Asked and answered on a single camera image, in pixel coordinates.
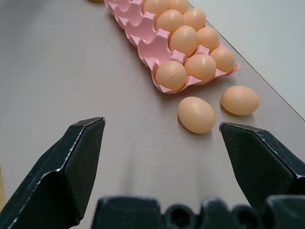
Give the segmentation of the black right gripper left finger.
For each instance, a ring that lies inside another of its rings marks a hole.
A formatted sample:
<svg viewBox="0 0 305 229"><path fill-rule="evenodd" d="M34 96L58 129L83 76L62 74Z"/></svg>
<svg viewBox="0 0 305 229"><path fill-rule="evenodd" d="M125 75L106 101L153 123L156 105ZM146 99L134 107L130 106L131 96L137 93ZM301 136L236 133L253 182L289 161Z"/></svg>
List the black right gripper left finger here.
<svg viewBox="0 0 305 229"><path fill-rule="evenodd" d="M35 163L0 213L3 229L69 229L84 218L96 178L103 117L72 124Z"/></svg>

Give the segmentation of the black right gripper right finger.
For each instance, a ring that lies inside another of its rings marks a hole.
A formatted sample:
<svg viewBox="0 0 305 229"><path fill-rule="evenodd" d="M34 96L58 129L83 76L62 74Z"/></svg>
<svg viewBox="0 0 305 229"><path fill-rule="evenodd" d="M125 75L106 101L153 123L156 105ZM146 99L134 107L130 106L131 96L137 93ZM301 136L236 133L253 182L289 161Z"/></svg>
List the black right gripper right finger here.
<svg viewBox="0 0 305 229"><path fill-rule="evenodd" d="M252 207L261 208L272 195L304 195L304 162L270 132L226 122L219 130L235 178Z"/></svg>

